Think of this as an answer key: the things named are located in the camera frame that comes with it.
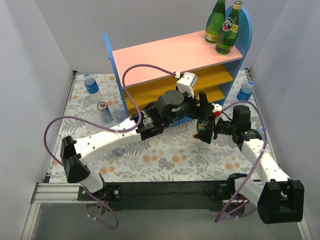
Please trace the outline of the water bottle right rear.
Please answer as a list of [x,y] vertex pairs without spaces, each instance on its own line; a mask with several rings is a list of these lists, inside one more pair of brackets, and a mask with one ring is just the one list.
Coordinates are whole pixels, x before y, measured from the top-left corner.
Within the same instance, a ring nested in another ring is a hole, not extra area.
[[253,86],[254,83],[252,81],[248,81],[246,84],[243,84],[236,95],[237,100],[248,101],[253,94]]

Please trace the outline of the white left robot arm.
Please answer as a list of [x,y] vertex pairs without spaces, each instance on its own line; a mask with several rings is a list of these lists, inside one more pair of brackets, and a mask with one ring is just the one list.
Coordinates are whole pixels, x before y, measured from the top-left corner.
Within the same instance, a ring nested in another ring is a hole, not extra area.
[[90,169],[90,162],[114,149],[162,134],[164,129],[185,117],[204,124],[195,138],[210,143],[214,109],[205,92],[191,97],[187,92],[168,90],[110,131],[78,139],[66,136],[61,142],[60,158],[67,182],[85,186],[95,200],[101,200],[107,193],[105,183],[99,173]]

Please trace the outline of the red bull can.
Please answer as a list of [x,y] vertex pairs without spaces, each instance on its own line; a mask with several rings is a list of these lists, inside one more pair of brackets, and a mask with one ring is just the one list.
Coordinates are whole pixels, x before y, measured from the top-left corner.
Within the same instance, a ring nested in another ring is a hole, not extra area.
[[97,109],[106,123],[111,123],[113,121],[112,114],[106,102],[99,102],[97,104]]

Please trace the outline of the water bottle far left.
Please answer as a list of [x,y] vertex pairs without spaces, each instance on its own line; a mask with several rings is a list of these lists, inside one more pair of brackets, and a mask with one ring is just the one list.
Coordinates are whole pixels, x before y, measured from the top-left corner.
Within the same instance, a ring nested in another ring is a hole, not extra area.
[[99,102],[103,101],[98,83],[89,73],[84,74],[84,86],[94,104],[97,105]]

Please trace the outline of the green Perrier bottle red label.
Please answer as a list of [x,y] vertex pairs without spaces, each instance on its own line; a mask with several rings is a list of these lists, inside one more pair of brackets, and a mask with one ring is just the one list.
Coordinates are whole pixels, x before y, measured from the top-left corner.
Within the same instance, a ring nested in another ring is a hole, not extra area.
[[219,54],[228,54],[236,42],[242,6],[243,3],[240,0],[234,2],[229,16],[225,19],[222,28],[219,31],[215,46],[215,50]]

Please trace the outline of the aluminium frame rail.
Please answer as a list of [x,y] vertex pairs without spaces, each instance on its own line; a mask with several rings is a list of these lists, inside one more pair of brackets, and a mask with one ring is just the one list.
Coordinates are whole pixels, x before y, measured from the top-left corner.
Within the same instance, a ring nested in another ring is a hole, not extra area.
[[37,183],[22,232],[21,240],[31,240],[35,230],[41,204],[69,204],[77,200],[78,183]]

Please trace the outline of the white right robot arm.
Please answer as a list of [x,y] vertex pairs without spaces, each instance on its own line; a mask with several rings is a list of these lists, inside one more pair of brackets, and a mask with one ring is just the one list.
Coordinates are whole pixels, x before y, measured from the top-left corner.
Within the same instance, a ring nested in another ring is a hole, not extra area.
[[300,180],[291,179],[265,149],[266,140],[251,128],[251,110],[245,105],[233,107],[232,119],[221,119],[222,107],[202,111],[197,120],[196,139],[210,143],[219,134],[229,135],[242,154],[252,163],[261,183],[247,174],[234,173],[227,179],[226,192],[232,199],[240,196],[257,207],[265,224],[301,222],[305,188]]

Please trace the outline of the water bottle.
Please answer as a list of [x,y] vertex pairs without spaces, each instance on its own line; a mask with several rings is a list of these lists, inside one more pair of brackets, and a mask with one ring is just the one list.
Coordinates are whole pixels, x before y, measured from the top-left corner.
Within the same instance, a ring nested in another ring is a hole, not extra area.
[[262,133],[264,133],[264,132],[266,132],[266,131],[267,131],[267,129],[266,129],[266,128],[264,128],[263,126],[261,126],[261,127],[259,128],[259,130],[260,130]]
[[84,74],[84,86],[94,104],[97,105],[99,102],[103,101],[98,83],[89,73]]
[[243,84],[236,95],[237,100],[248,101],[253,94],[253,86],[254,83],[252,81],[248,81],[246,84]]

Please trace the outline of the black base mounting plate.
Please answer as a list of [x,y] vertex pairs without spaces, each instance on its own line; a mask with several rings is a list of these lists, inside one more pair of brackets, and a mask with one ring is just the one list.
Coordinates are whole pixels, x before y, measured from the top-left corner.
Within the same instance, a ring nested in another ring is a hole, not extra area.
[[114,211],[220,211],[235,192],[226,180],[107,182],[98,194]]

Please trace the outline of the blue wooden shelf unit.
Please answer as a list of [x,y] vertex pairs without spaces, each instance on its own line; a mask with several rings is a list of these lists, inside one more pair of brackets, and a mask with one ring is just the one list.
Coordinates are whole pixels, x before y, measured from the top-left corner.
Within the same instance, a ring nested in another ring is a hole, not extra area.
[[[120,92],[125,118],[137,111],[123,91],[122,76],[133,65],[150,64],[170,72],[193,72],[198,76],[195,93],[206,93],[210,103],[223,105],[253,38],[252,19],[243,6],[239,10],[238,35],[228,54],[216,51],[215,44],[198,31],[112,50],[108,34],[103,34],[109,60]],[[137,67],[125,76],[125,84],[140,109],[156,101],[167,90],[176,88],[174,77],[149,67]]]

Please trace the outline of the green Perrier bottle yellow label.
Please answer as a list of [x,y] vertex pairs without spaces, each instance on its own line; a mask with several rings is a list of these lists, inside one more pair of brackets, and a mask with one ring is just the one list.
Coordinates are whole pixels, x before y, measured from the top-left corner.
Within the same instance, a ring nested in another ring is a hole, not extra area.
[[212,115],[209,115],[207,118],[198,119],[196,124],[196,131],[198,134],[203,135],[207,131],[212,129]]

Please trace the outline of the water bottle right front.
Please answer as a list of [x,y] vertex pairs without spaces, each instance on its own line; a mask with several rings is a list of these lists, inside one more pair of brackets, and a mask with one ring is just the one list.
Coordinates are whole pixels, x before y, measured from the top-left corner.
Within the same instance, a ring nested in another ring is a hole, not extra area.
[[259,130],[260,130],[262,133],[264,133],[264,132],[266,132],[266,131],[267,131],[267,129],[266,129],[266,128],[264,128],[263,126],[261,126],[261,127],[259,128]]

